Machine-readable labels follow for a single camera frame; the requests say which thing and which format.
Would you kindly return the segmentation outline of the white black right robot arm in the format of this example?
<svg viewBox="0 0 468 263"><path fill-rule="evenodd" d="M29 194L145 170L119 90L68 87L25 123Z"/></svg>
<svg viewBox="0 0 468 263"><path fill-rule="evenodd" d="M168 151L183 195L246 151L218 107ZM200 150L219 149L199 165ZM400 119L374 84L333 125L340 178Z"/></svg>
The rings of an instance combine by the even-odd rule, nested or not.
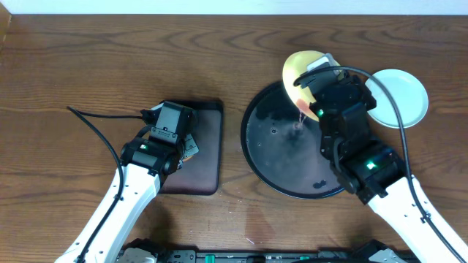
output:
<svg viewBox="0 0 468 263"><path fill-rule="evenodd" d="M387 96L400 132L401 155L372 134L367 112L377 101L361 75ZM351 66L313 69L293 84L308 88L315 99L309 108L319 121L320 151L340 185L384 219L420 262L466 262L467 244L412 174L404 124L390 91L376 77Z"/></svg>

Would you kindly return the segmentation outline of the yellow plate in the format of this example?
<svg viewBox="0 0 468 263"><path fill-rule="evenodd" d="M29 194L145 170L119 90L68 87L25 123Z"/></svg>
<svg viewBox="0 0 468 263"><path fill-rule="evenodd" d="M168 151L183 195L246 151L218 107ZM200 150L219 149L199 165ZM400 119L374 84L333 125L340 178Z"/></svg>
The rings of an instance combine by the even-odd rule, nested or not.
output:
<svg viewBox="0 0 468 263"><path fill-rule="evenodd" d="M307 73L307 65L325 55L316 50L305 50L293 53L287 58L282 70L282 81L284 89L289 96L291 102L299 109L307 118L313 121L319 121L319 118L309 109L311 103L315 103L316 99L308 87L302 88L300 85L294 85L302 74Z"/></svg>

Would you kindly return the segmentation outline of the light green plate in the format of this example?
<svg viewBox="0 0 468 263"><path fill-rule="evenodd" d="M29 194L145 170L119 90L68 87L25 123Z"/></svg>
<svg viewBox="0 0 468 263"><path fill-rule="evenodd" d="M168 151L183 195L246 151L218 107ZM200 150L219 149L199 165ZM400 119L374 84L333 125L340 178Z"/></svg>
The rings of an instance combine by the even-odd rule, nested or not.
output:
<svg viewBox="0 0 468 263"><path fill-rule="evenodd" d="M414 126L424 118L429 108L429 97L416 77L400 69L384 69L373 76L393 97L401 113L404 128ZM382 89L372 80L367 80L366 86L377 102L377 106L368 111L370 117L382 126L397 129L399 124L395 112Z"/></svg>

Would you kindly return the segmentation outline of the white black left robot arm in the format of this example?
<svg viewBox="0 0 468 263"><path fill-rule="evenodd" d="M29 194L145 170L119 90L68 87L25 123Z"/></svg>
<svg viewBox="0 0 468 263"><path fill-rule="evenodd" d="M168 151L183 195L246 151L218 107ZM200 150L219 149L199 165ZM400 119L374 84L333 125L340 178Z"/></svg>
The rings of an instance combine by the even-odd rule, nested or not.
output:
<svg viewBox="0 0 468 263"><path fill-rule="evenodd" d="M117 168L110 188L58 262L117 262L136 220L167 177L198 152L191 135L197 124L192 108L163 102L142 110L140 119L145 126L120 154L111 152Z"/></svg>

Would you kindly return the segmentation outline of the yellow green scrubbing sponge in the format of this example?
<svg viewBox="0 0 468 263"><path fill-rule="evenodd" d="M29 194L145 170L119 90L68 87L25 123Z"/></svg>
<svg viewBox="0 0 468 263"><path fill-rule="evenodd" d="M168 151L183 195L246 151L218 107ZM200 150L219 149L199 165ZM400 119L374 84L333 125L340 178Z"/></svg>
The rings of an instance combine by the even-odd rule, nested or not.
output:
<svg viewBox="0 0 468 263"><path fill-rule="evenodd" d="M188 157L182 159L182 161L183 161L183 162L188 161L188 160L190 160L192 157L193 157L193 156L188 156Z"/></svg>

